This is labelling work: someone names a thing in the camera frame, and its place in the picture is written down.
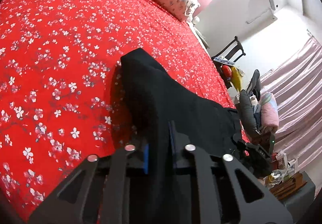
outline black chair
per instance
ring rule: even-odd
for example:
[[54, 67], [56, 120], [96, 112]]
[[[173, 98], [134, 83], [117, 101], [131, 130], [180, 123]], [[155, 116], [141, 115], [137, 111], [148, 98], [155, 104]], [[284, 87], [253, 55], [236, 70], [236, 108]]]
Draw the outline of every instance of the black chair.
[[246, 55], [246, 53], [244, 52], [244, 49], [242, 47], [242, 44], [238, 40], [237, 36], [235, 36], [235, 39], [231, 43], [229, 43], [221, 52], [217, 53], [215, 56], [212, 56], [211, 59], [222, 55], [223, 52], [226, 51], [235, 41], [237, 42], [237, 45], [225, 56], [225, 58], [227, 60], [230, 60], [234, 56], [234, 54], [236, 52], [238, 52], [239, 50], [242, 51], [242, 54], [237, 59], [235, 59], [234, 62], [238, 61], [241, 56]]

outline pink curtain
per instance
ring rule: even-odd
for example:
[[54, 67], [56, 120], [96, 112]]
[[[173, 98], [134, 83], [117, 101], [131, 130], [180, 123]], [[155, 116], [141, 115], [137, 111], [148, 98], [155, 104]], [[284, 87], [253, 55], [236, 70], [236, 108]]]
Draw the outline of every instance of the pink curtain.
[[311, 37], [291, 58], [261, 77], [272, 92], [280, 118], [275, 152], [305, 167], [322, 153], [322, 46]]

